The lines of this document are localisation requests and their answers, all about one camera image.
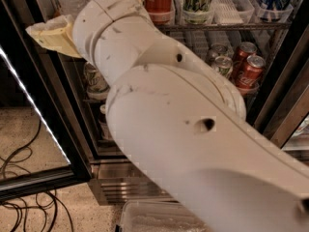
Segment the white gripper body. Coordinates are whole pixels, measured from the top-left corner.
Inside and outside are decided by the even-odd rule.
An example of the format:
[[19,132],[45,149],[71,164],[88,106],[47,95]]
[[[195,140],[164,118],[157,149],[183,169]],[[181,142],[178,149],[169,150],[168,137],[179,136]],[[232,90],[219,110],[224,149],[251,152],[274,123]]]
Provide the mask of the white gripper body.
[[159,59],[161,38],[137,0],[92,0],[77,16],[72,30],[80,55],[96,66],[132,66]]

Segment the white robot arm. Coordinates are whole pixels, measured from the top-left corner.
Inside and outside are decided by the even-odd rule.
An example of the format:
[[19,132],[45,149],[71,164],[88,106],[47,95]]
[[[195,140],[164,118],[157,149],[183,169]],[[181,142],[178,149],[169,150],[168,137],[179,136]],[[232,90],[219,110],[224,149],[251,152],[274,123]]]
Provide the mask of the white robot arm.
[[101,72],[118,147],[213,232],[309,232],[308,168],[248,125],[239,90],[138,0],[93,0],[28,33]]

